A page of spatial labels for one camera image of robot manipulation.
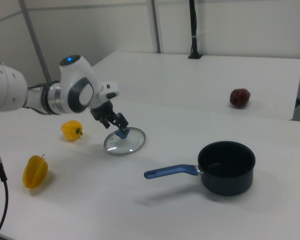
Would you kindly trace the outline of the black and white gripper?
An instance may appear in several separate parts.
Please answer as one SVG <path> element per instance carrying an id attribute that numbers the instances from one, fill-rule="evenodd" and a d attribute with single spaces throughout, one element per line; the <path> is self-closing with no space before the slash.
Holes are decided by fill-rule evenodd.
<path id="1" fill-rule="evenodd" d="M 119 95 L 119 87 L 116 81 L 101 82 L 101 89 L 95 93 L 89 104 L 90 113 L 96 121 L 108 129 L 112 122 L 122 132 L 127 132 L 128 121 L 122 113 L 113 112 L 111 99 Z"/>

